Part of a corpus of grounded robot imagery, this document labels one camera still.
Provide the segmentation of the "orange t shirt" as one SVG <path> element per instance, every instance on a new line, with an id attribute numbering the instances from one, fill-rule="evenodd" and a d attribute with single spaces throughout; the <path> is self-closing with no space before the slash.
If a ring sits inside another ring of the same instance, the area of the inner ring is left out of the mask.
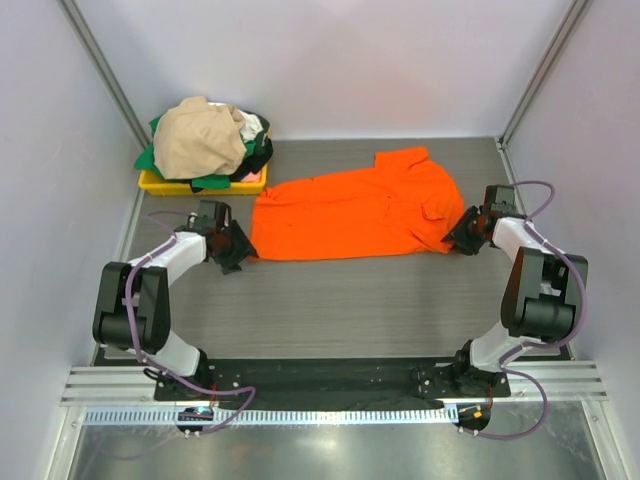
<path id="1" fill-rule="evenodd" d="M 317 261 L 423 252 L 446 254 L 464 212 L 449 173 L 424 147 L 376 154 L 372 166 L 263 191 L 250 240 L 269 261 Z"/>

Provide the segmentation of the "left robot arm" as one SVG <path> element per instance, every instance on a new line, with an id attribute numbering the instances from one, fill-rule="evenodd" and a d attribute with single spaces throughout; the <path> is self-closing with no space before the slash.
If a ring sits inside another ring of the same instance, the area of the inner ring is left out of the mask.
<path id="1" fill-rule="evenodd" d="M 101 273 L 92 336 L 133 354 L 156 381 L 177 385 L 198 400 L 214 384 L 206 353 L 172 328 L 170 287 L 191 268 L 209 261 L 228 275 L 257 250 L 222 201 L 203 200 L 168 240 L 127 262 L 109 262 Z"/>

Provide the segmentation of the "yellow plastic bin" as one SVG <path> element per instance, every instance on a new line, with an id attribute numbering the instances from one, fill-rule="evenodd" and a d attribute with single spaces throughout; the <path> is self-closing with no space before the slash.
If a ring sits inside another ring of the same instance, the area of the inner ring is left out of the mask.
<path id="1" fill-rule="evenodd" d="M 166 180 L 155 167 L 153 147 L 148 146 L 136 159 L 140 172 L 138 186 L 153 196 L 258 195 L 267 182 L 267 163 L 273 155 L 271 130 L 247 144 L 247 156 L 230 176 L 208 175 L 192 180 Z"/>

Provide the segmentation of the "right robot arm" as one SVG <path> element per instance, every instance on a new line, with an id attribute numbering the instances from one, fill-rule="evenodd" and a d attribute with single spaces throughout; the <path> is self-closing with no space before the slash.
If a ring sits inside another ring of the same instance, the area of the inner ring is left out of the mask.
<path id="1" fill-rule="evenodd" d="M 514 186 L 488 186 L 482 205 L 468 208 L 443 240 L 468 256 L 491 245 L 512 262 L 497 323 L 438 369 L 433 381 L 443 393 L 494 393 L 506 383 L 511 361 L 534 348 L 560 348 L 577 334 L 586 312 L 588 261 L 537 231 L 518 211 Z"/>

